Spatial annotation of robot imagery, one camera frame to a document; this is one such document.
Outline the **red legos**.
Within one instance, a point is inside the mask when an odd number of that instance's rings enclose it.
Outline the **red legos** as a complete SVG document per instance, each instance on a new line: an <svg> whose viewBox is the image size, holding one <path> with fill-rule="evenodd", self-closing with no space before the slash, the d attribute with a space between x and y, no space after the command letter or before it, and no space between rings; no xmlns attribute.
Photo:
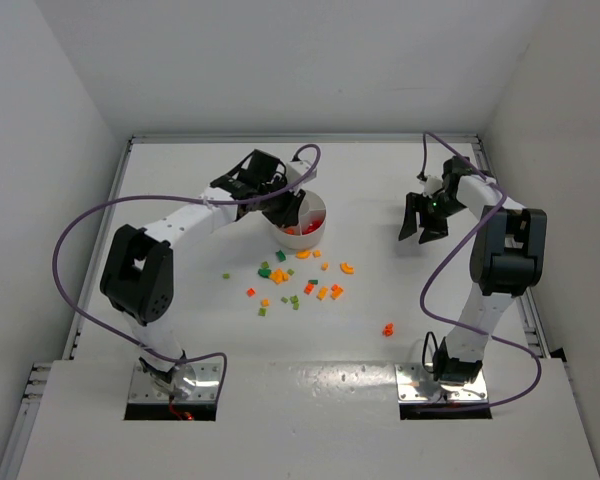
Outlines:
<svg viewBox="0 0 600 480"><path fill-rule="evenodd" d="M309 225L302 231L302 234L309 235L309 234L313 233L314 231L318 230L322 226L323 223L324 223L323 219L314 220L314 221L310 222Z"/></svg>

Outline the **orange arch lego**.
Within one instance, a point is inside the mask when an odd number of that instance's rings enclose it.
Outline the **orange arch lego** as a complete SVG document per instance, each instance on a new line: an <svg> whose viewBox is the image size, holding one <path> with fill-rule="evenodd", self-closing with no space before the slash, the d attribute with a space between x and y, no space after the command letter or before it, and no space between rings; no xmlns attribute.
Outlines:
<svg viewBox="0 0 600 480"><path fill-rule="evenodd" d="M355 273L355 269L353 266L349 265L346 262L343 262L340 264L340 268L342 270L343 273L348 274L348 275L352 275Z"/></svg>

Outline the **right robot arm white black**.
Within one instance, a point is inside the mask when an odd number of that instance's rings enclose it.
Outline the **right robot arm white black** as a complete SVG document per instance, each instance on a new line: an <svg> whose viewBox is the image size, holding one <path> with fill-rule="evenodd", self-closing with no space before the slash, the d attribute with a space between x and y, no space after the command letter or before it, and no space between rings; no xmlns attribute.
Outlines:
<svg viewBox="0 0 600 480"><path fill-rule="evenodd" d="M420 177L421 193L406 195L399 239L418 233L425 244L448 236L448 218L463 210L478 220L469 260L472 288L458 323L435 347L430 373L464 385L482 370L484 351L513 300L542 275L548 217L544 210L505 199L497 183L466 157L443 164L442 176Z"/></svg>

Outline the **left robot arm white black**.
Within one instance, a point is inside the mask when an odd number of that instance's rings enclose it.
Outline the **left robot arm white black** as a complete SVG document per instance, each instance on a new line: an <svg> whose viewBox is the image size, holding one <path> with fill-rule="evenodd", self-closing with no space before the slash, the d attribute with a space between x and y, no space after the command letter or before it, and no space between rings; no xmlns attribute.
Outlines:
<svg viewBox="0 0 600 480"><path fill-rule="evenodd" d="M253 211L276 227L295 227L305 202L302 186L316 175L315 161L295 155L284 163L253 150L194 202L141 228L125 224L116 230L100 291L129 324L141 367L158 391L182 398L193 388L193 370L167 318L177 244L193 245Z"/></svg>

